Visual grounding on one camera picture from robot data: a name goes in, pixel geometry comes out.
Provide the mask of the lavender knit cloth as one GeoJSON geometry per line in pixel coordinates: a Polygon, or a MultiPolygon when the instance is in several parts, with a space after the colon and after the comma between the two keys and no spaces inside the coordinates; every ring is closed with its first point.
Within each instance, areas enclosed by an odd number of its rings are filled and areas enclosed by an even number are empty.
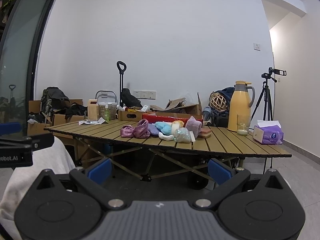
{"type": "Polygon", "coordinates": [[[160,130],[154,124],[148,124],[148,131],[151,136],[158,137],[160,130]]]}

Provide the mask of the grey folding stool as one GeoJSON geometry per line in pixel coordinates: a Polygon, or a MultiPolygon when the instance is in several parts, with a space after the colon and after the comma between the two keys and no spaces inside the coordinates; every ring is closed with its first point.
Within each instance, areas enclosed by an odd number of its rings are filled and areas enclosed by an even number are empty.
{"type": "Polygon", "coordinates": [[[118,97],[114,91],[111,90],[99,90],[95,94],[97,102],[104,103],[116,103],[118,104],[118,97]]]}

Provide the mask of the pink satin pouch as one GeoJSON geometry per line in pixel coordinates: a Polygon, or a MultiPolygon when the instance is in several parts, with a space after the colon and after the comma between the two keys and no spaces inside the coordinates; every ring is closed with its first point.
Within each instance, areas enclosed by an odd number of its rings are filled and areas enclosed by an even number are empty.
{"type": "Polygon", "coordinates": [[[133,129],[133,137],[138,139],[148,138],[150,136],[149,122],[142,119],[138,122],[137,126],[133,129]]]}
{"type": "Polygon", "coordinates": [[[120,136],[122,138],[134,138],[135,137],[135,128],[131,125],[129,126],[123,126],[120,129],[120,136]]]}

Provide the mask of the purple tissue pack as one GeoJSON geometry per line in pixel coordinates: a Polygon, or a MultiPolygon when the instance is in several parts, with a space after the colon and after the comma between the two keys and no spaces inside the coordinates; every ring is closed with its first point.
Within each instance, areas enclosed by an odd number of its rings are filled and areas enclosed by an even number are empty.
{"type": "Polygon", "coordinates": [[[253,129],[253,139],[262,145],[281,145],[284,139],[284,133],[281,130],[281,124],[276,121],[258,120],[253,129]]]}

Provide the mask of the floor cardboard box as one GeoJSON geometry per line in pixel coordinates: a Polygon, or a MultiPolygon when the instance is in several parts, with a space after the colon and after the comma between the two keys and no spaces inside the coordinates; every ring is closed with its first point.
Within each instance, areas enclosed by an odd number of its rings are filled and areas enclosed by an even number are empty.
{"type": "MultiPolygon", "coordinates": [[[[29,101],[29,113],[31,114],[40,114],[40,100],[35,101],[29,101]]],[[[64,125],[68,124],[70,122],[76,122],[80,120],[84,120],[84,115],[80,116],[78,114],[71,116],[70,118],[66,119],[65,114],[54,114],[54,117],[52,120],[48,120],[46,123],[44,122],[36,122],[34,124],[28,123],[27,128],[27,135],[38,135],[43,133],[49,133],[49,131],[45,131],[44,128],[50,127],[50,126],[56,126],[56,125],[64,125]]],[[[65,135],[65,134],[57,134],[53,133],[57,138],[59,138],[67,150],[70,152],[70,154],[74,154],[74,142],[71,135],[65,135]]]]}

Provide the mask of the pink layered sponge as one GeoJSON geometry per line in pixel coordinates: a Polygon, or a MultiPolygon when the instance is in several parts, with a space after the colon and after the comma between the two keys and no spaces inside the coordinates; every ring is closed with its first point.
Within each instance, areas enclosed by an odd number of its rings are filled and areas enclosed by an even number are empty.
{"type": "Polygon", "coordinates": [[[203,127],[200,130],[200,133],[198,135],[199,138],[207,139],[212,135],[212,130],[209,127],[203,127]]]}

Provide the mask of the blue white sponge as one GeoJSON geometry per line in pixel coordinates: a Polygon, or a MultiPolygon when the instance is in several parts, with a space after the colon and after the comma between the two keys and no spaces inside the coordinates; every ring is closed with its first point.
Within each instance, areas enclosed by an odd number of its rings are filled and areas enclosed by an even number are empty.
{"type": "Polygon", "coordinates": [[[155,126],[164,135],[171,135],[171,124],[158,121],[155,123],[155,126]]]}

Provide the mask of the white sock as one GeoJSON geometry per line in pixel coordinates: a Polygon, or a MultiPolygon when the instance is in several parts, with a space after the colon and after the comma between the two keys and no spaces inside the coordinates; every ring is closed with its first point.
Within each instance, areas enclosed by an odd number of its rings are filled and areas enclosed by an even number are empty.
{"type": "Polygon", "coordinates": [[[159,137],[159,139],[164,140],[164,141],[173,141],[174,140],[173,135],[165,135],[162,132],[158,133],[158,137],[159,137]]]}

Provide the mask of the red cardboard box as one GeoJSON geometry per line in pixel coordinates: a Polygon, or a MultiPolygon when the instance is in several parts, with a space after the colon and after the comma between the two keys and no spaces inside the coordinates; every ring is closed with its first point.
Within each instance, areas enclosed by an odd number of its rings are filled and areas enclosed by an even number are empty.
{"type": "Polygon", "coordinates": [[[142,115],[142,118],[148,120],[149,123],[156,123],[158,121],[173,122],[176,120],[181,120],[184,123],[186,123],[187,120],[189,120],[192,116],[197,121],[203,122],[203,117],[201,115],[182,114],[182,113],[150,112],[150,113],[144,113],[142,115]]]}

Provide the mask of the iridescent green pouch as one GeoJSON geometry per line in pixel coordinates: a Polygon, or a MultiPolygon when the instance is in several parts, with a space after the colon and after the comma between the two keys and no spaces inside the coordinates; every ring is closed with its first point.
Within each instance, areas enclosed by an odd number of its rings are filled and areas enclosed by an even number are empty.
{"type": "Polygon", "coordinates": [[[176,143],[191,143],[192,142],[190,131],[185,127],[181,127],[181,128],[176,129],[174,131],[173,136],[174,136],[174,141],[176,143]]]}

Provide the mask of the white plastic packet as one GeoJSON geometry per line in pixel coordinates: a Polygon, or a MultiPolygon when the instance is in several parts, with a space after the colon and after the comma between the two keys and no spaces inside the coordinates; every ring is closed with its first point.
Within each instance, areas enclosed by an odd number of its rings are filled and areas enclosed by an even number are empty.
{"type": "Polygon", "coordinates": [[[108,124],[108,121],[106,121],[104,118],[99,118],[98,120],[80,120],[78,121],[79,125],[101,125],[101,124],[108,124]]]}

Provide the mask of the white yellow plush toy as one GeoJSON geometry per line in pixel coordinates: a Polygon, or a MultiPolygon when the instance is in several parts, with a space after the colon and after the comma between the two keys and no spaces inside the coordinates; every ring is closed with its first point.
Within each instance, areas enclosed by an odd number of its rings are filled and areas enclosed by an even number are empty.
{"type": "Polygon", "coordinates": [[[173,121],[171,124],[171,134],[174,135],[176,130],[184,127],[184,122],[181,120],[173,121]]]}

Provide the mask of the pink fluffy towel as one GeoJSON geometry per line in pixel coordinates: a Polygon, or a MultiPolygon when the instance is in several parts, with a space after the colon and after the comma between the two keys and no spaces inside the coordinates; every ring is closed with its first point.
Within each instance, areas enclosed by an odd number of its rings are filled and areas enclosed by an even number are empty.
{"type": "Polygon", "coordinates": [[[202,122],[191,116],[185,124],[187,130],[193,132],[195,139],[199,136],[202,128],[202,122]]]}

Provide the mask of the black backpack on boxes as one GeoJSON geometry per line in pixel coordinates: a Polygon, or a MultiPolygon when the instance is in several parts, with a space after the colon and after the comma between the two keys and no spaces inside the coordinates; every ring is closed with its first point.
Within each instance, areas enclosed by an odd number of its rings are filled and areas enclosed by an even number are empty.
{"type": "Polygon", "coordinates": [[[69,108],[69,98],[58,87],[47,87],[41,97],[41,112],[45,117],[51,117],[55,110],[69,108]]]}

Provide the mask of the yellow thermos jug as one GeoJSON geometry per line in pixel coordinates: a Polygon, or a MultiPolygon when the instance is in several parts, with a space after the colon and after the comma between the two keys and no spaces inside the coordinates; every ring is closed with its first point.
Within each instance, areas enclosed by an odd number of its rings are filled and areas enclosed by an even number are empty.
{"type": "Polygon", "coordinates": [[[229,107],[228,130],[236,132],[238,129],[238,115],[251,116],[251,107],[255,100],[255,88],[247,81],[236,81],[234,93],[229,107]]]}

